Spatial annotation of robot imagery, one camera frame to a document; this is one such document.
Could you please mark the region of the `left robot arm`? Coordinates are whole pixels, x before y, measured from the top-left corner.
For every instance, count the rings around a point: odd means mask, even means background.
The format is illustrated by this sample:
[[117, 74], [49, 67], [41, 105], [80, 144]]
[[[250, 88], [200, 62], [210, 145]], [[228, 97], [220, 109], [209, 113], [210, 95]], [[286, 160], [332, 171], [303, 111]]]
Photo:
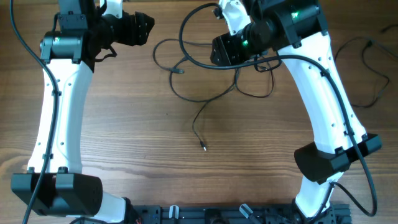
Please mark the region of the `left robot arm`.
[[95, 65], [117, 56], [113, 44], [144, 45], [155, 20], [129, 14], [121, 1], [60, 1], [53, 26], [34, 59], [44, 73], [37, 142], [27, 170], [11, 189], [26, 205], [23, 217], [70, 217], [73, 223], [140, 223], [131, 201], [104, 191], [99, 177], [82, 172], [81, 128]]

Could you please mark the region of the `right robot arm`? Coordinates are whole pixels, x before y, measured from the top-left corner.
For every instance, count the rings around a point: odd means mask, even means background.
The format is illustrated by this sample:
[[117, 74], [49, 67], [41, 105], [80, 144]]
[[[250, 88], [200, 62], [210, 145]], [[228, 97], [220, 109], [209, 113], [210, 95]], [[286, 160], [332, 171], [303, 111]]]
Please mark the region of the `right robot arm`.
[[314, 140], [295, 151], [303, 174], [294, 202], [304, 219], [318, 218], [354, 161], [378, 151], [381, 140], [356, 117], [343, 88], [318, 1], [220, 1], [214, 11], [228, 33], [213, 40], [211, 61], [224, 68], [255, 65], [273, 50], [300, 92]]

